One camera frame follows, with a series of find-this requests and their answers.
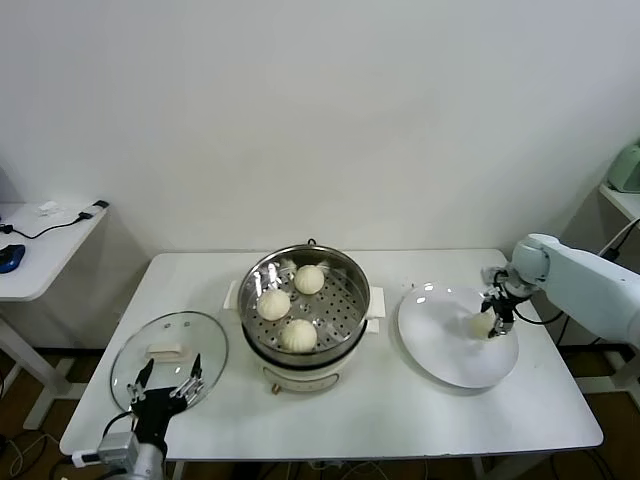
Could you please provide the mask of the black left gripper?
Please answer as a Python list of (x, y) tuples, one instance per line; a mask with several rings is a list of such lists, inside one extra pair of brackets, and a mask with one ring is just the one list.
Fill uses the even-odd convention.
[(131, 409), (137, 417), (134, 433), (140, 444), (164, 445), (165, 435), (173, 416), (183, 412), (183, 399), (193, 402), (204, 382), (202, 379), (201, 354), (198, 353), (190, 376), (176, 388), (147, 390), (146, 386), (154, 367), (149, 359), (138, 372), (135, 381), (127, 385), (132, 403)]

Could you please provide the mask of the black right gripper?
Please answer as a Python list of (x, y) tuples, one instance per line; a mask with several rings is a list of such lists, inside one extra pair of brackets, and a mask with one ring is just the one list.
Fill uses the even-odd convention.
[(487, 297), (483, 299), (480, 313), (495, 314), (494, 324), (489, 331), (489, 337), (495, 338), (507, 335), (512, 327), (516, 306), (522, 298), (510, 293), (503, 284), (493, 284), (489, 287)]

